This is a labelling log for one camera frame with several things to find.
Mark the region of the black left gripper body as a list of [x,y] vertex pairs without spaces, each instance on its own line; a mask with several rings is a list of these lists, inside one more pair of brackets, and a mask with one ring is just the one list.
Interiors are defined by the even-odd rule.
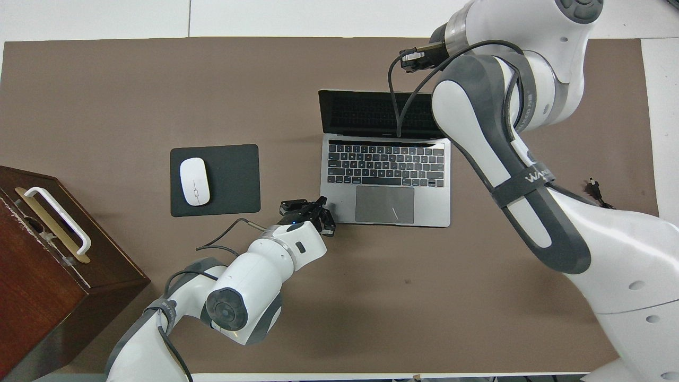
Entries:
[[310,221],[313,224],[313,206],[305,205],[300,210],[295,211],[280,211],[282,218],[278,222],[279,225],[293,225],[306,221]]

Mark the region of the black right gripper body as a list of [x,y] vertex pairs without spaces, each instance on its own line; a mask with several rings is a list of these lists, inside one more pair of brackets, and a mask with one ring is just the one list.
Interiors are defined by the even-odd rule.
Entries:
[[430,44],[437,44],[436,47],[428,51],[428,58],[432,65],[440,65],[449,57],[449,51],[446,46],[446,28],[448,24],[443,24],[436,28],[429,39]]

